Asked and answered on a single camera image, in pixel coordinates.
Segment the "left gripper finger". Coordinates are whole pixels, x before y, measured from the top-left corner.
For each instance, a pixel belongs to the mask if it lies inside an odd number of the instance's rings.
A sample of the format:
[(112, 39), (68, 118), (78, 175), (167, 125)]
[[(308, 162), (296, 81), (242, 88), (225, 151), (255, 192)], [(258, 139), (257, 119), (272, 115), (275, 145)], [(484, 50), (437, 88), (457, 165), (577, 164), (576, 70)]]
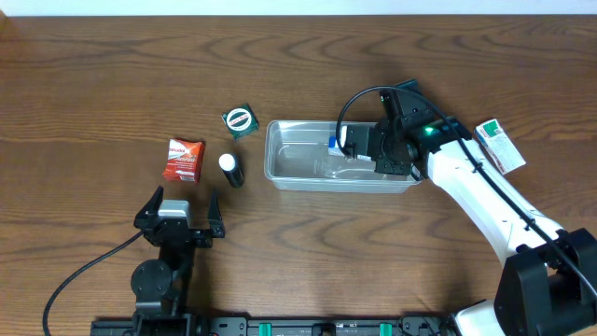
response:
[(218, 191), (216, 189), (211, 194), (207, 219), (211, 230), (221, 229), (221, 213), (218, 204)]
[(162, 186), (158, 186), (149, 199), (149, 201), (141, 209), (141, 218), (154, 217), (158, 214), (162, 203)]

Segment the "blue white drink mix box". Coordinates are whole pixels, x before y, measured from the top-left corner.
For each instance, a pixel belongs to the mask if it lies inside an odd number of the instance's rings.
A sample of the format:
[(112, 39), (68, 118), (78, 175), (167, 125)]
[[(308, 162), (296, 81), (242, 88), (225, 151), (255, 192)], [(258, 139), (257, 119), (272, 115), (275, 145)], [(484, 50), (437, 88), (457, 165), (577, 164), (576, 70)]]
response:
[[(340, 151), (340, 148), (338, 147), (337, 140), (336, 140), (336, 137), (334, 135), (331, 135), (329, 137), (328, 154), (330, 156), (343, 157), (343, 154)], [(372, 161), (371, 157), (365, 156), (365, 155), (360, 155), (360, 154), (357, 154), (356, 157), (355, 157), (355, 159), (359, 160), (359, 161)]]

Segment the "white green medicine packet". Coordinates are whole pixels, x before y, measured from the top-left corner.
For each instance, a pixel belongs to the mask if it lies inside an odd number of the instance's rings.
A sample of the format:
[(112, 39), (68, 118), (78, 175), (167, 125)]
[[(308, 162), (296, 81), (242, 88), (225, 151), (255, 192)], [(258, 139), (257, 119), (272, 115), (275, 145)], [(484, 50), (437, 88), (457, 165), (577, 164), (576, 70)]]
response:
[(475, 134), (502, 175), (506, 175), (526, 164), (525, 159), (497, 119), (490, 119), (478, 125)]

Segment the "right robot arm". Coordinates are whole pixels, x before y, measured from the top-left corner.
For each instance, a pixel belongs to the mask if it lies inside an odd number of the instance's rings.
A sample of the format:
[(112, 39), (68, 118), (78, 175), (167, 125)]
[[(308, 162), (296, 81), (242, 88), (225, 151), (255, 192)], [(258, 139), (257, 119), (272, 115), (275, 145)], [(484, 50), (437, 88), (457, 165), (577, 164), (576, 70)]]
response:
[(533, 207), (486, 159), (472, 133), (424, 97), (412, 79), (372, 87), (385, 116), (335, 126), (348, 159), (382, 175), (428, 179), (447, 192), (502, 265), (494, 299), (451, 315), (455, 335), (570, 335), (596, 324), (596, 239), (565, 230)]

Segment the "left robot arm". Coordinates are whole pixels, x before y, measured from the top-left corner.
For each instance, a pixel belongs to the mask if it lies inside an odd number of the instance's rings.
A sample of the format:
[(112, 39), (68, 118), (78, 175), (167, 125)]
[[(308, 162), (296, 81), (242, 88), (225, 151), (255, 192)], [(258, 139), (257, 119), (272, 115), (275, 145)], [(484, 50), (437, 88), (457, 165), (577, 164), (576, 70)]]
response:
[(209, 323), (187, 308), (187, 294), (198, 248), (210, 248), (226, 231), (217, 193), (209, 202), (207, 229), (193, 229), (189, 202), (165, 200), (164, 189), (156, 189), (134, 218), (133, 226), (159, 256), (142, 262), (131, 278), (136, 297), (132, 328), (127, 335), (207, 335)]

